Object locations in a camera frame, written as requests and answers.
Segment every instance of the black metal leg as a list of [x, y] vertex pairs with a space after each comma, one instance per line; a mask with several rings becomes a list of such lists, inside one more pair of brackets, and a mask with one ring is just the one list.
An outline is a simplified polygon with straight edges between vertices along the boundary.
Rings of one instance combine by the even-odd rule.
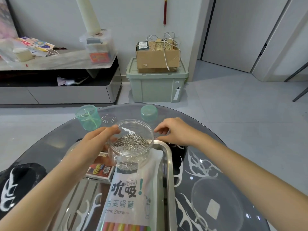
[[289, 76], [285, 82], [289, 81], [291, 78], [293, 78], [295, 75], [297, 75], [299, 72], [301, 72], [303, 69], [305, 69], [308, 66], [308, 62], [303, 65], [301, 68], [299, 68], [294, 74], [292, 74], [291, 76]]
[[302, 93], [300, 93], [294, 100], [293, 102], [297, 101], [299, 98], [301, 98], [303, 95], [305, 95], [308, 92], [308, 88], [306, 88]]

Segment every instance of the metal tray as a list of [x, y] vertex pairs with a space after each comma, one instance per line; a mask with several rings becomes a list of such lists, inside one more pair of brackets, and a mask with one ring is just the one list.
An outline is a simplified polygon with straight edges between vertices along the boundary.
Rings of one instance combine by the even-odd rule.
[[[67, 152], [71, 151], [77, 144], [75, 143]], [[154, 140], [153, 148], [163, 151], [163, 158], [157, 175], [157, 230], [176, 231], [171, 149], [166, 143], [158, 140]], [[83, 178], [70, 191], [46, 230], [96, 230], [109, 188], [110, 185], [105, 182]]]

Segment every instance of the white roll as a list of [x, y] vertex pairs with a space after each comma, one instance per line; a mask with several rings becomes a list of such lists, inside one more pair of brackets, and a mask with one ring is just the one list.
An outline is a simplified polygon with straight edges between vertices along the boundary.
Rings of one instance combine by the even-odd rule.
[[89, 0], [76, 0], [84, 25], [90, 35], [100, 33], [100, 25]]

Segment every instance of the green storage bin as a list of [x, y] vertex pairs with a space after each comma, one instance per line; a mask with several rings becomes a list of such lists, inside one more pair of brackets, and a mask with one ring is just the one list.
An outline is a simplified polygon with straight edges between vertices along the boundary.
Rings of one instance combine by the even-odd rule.
[[138, 73], [137, 59], [131, 58], [126, 77], [132, 87], [134, 102], [179, 102], [188, 70], [180, 61], [175, 72]]

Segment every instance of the jar rim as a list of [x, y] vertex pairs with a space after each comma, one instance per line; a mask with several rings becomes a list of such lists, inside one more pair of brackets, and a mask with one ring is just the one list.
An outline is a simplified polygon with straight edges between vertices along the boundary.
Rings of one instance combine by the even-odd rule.
[[142, 121], [136, 120], [136, 119], [121, 120], [121, 121], [117, 122], [116, 125], [121, 126], [121, 125], [127, 124], [127, 123], [140, 124], [140, 125], [144, 126], [145, 128], [147, 128], [151, 132], [151, 137], [152, 137], [152, 140], [147, 140], [149, 142], [149, 145], [146, 148], [144, 148], [144, 149], [142, 149], [142, 150], [140, 150], [140, 151], [138, 151], [136, 153], [131, 153], [129, 151], [120, 151], [120, 150], [118, 150], [117, 147], [113, 144], [113, 142], [109, 139], [108, 140], [109, 147], [111, 147], [112, 150], [114, 150], [115, 152], [117, 152], [119, 155], [122, 155], [122, 156], [137, 156], [139, 154], [142, 154], [142, 153], [148, 151], [152, 147], [152, 145], [154, 143], [154, 133], [153, 133], [152, 128], [148, 124], [146, 124], [145, 122], [142, 122]]

